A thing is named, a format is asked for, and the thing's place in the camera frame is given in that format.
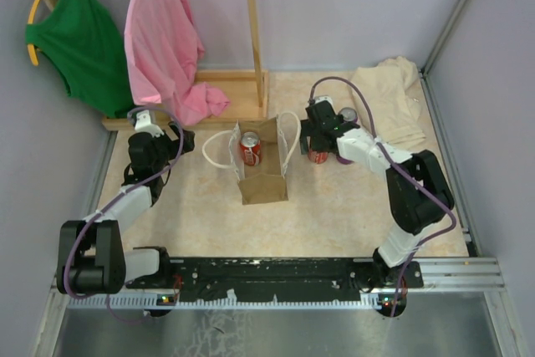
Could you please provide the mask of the purple soda can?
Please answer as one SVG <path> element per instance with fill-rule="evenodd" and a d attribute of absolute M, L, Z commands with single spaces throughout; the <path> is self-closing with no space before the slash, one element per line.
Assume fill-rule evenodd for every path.
<path fill-rule="evenodd" d="M 355 109 L 350 107 L 344 107 L 339 111 L 339 114 L 343 117 L 345 122 L 354 122 L 358 121 L 358 115 Z"/>

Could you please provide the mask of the red soda can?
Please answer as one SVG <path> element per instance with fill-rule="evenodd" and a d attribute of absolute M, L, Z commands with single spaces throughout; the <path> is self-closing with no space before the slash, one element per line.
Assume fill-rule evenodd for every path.
<path fill-rule="evenodd" d="M 239 150 L 246 166 L 258 166 L 261 163 L 261 139 L 257 133 L 245 132 L 240 139 Z"/>
<path fill-rule="evenodd" d="M 315 150 L 308 151 L 308 159 L 314 164 L 320 165 L 327 161 L 329 158 L 328 152 L 319 152 Z"/>

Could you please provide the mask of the purple Fanta can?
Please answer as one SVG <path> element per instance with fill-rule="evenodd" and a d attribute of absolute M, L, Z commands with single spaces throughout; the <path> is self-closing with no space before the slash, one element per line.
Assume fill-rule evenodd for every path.
<path fill-rule="evenodd" d="M 336 159 L 340 164 L 343 164 L 343 165 L 350 165 L 353 163 L 351 160 L 345 159 L 342 156 L 336 156 Z"/>

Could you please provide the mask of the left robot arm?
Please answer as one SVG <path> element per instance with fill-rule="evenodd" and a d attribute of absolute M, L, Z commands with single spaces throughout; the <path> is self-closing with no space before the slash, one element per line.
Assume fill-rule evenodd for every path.
<path fill-rule="evenodd" d="M 130 163 L 117 195 L 82 220 L 64 223 L 59 233 L 56 286 L 72 298 L 115 294 L 143 278 L 158 288 L 174 277 L 162 260 L 163 247 L 138 247 L 125 252 L 121 232 L 152 208 L 166 184 L 162 176 L 177 158 L 195 149 L 195 133 L 170 123 L 175 140 L 159 127 L 137 131 L 129 140 Z"/>

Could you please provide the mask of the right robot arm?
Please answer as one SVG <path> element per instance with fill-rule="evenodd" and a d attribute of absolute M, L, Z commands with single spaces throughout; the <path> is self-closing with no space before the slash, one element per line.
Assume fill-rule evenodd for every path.
<path fill-rule="evenodd" d="M 382 141 L 337 114 L 329 97 L 309 101 L 306 113 L 300 131 L 303 153 L 335 154 L 386 182 L 394 224 L 374 251 L 372 279 L 386 287 L 401 285 L 418 250 L 456 226 L 455 201 L 436 155 L 430 150 L 410 153 Z"/>

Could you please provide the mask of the red soda can front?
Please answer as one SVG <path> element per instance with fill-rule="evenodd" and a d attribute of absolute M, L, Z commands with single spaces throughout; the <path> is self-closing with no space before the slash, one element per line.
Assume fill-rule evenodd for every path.
<path fill-rule="evenodd" d="M 327 161 L 329 158 L 328 152 L 319 152 L 315 150 L 308 151 L 308 159 L 314 164 L 320 165 Z"/>

